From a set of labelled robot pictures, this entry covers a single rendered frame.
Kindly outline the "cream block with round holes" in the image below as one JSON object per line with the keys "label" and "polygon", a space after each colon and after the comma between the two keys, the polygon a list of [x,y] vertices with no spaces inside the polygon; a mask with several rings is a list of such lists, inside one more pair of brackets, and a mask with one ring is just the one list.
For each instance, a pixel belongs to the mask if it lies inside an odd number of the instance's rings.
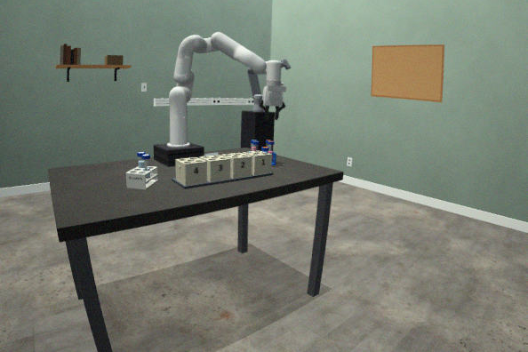
{"label": "cream block with round holes", "polygon": [[207,181],[230,180],[230,158],[216,156],[200,156],[207,162]]}
{"label": "cream block with round holes", "polygon": [[224,154],[230,158],[230,178],[242,178],[252,176],[252,156],[242,153]]}
{"label": "cream block with round holes", "polygon": [[271,173],[272,154],[263,155],[261,151],[242,152],[252,156],[252,175]]}
{"label": "cream block with round holes", "polygon": [[198,157],[175,159],[176,180],[184,186],[207,183],[207,162]]}

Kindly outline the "white tube rack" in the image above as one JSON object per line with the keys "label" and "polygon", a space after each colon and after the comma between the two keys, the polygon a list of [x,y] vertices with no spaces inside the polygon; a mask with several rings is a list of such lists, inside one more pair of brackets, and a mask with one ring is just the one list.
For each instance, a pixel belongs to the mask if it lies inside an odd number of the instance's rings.
{"label": "white tube rack", "polygon": [[[148,173],[150,173],[151,178],[146,179]],[[154,166],[150,166],[150,171],[143,171],[142,168],[136,167],[126,173],[126,186],[128,188],[147,189],[156,182],[158,182],[158,174],[157,167]]]}

